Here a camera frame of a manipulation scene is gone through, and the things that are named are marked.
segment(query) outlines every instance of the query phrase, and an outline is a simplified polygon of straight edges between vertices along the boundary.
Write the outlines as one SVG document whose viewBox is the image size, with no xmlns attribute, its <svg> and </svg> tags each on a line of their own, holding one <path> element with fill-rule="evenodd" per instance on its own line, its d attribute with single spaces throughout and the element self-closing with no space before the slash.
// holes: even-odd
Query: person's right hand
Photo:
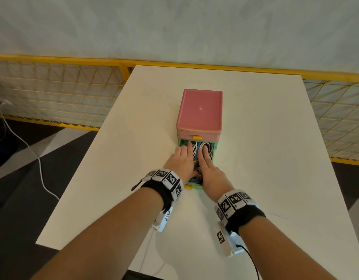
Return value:
<svg viewBox="0 0 359 280">
<path fill-rule="evenodd" d="M 226 174 L 214 166 L 207 146 L 199 149 L 198 160 L 203 175 L 203 190 L 211 200 L 217 202 L 223 194 L 234 189 Z"/>
</svg>

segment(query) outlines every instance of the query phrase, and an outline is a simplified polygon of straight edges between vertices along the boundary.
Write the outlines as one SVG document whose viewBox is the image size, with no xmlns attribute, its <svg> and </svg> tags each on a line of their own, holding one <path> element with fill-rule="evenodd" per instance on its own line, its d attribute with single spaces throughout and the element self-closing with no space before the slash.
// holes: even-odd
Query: wristband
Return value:
<svg viewBox="0 0 359 280">
<path fill-rule="evenodd" d="M 168 169 L 153 169 L 149 171 L 134 187 L 132 191 L 145 182 L 141 187 L 149 187 L 155 190 L 163 199 L 164 212 L 174 205 L 183 190 L 183 182 L 174 171 Z"/>
<path fill-rule="evenodd" d="M 243 190 L 232 190 L 224 194 L 214 206 L 214 210 L 224 227 L 237 234 L 238 228 L 254 217 L 266 217 L 257 203 Z"/>
</svg>

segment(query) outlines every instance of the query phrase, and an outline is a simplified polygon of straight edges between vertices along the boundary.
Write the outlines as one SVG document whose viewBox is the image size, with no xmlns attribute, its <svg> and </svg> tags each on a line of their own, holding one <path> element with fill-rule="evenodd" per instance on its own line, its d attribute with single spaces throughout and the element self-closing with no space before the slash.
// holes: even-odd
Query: table top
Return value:
<svg viewBox="0 0 359 280">
<path fill-rule="evenodd" d="M 292 75 L 136 66 L 37 244 L 63 248 L 164 164 L 185 88 L 224 92 L 214 163 L 234 186 L 335 277 L 359 279 L 359 244 L 302 79 Z M 130 269 L 169 280 L 256 279 L 247 254 L 223 256 L 213 206 L 186 189 Z"/>
</svg>

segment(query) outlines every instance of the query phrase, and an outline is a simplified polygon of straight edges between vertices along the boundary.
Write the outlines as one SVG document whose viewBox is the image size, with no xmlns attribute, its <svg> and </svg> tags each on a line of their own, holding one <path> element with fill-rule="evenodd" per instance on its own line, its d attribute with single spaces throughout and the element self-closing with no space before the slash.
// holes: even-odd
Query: dark floor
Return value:
<svg viewBox="0 0 359 280">
<path fill-rule="evenodd" d="M 62 129 L 9 123 L 30 144 Z M 62 195 L 95 135 L 89 132 L 41 158 L 49 190 Z M 333 167 L 349 209 L 359 198 L 359 166 L 333 163 Z M 54 249 L 35 244 L 56 204 L 57 200 L 42 188 L 37 161 L 0 179 L 0 279 L 29 279 L 56 254 Z M 125 279 L 156 278 L 128 271 Z"/>
</svg>

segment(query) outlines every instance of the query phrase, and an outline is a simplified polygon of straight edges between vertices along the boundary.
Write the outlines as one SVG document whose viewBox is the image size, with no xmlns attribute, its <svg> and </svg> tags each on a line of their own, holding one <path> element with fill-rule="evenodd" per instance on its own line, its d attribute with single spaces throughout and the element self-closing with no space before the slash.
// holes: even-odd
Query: person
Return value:
<svg viewBox="0 0 359 280">
<path fill-rule="evenodd" d="M 164 164 L 185 184 L 195 175 L 192 147 L 176 147 Z M 234 189 L 226 174 L 214 166 L 208 149 L 198 152 L 203 190 L 214 202 Z M 164 199 L 141 187 L 92 223 L 60 250 L 33 277 L 37 279 L 121 279 L 140 248 Z M 295 245 L 273 223 L 255 216 L 238 228 L 264 280 L 335 278 Z"/>
</svg>

